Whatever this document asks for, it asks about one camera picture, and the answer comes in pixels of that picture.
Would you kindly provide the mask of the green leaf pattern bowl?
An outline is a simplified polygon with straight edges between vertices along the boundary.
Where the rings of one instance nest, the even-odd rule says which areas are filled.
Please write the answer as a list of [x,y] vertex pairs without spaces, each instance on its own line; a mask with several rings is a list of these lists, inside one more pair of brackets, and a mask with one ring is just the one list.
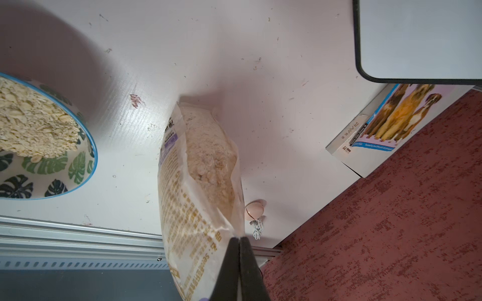
[[39,81],[1,74],[1,199],[45,199],[81,188],[98,150],[84,116]]

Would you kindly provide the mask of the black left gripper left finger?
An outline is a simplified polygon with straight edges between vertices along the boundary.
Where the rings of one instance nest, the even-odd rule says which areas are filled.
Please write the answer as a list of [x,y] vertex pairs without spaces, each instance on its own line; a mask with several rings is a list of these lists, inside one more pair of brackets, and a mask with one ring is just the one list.
[[239,277],[239,239],[231,238],[209,301],[236,301]]

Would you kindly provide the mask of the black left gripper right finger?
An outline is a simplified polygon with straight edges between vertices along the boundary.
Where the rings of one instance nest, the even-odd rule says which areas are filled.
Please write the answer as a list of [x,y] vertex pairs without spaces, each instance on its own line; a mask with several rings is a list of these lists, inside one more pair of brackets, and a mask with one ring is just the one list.
[[240,287],[243,301],[270,301],[270,296],[256,262],[256,257],[247,237],[239,243]]

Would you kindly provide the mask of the instant oatmeal bag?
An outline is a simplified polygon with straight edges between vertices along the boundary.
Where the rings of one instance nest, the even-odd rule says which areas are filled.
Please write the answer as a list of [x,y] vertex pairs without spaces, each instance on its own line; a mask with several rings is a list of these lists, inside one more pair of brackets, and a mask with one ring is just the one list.
[[244,229],[238,149],[212,112],[176,104],[158,171],[164,253],[183,300],[206,300]]

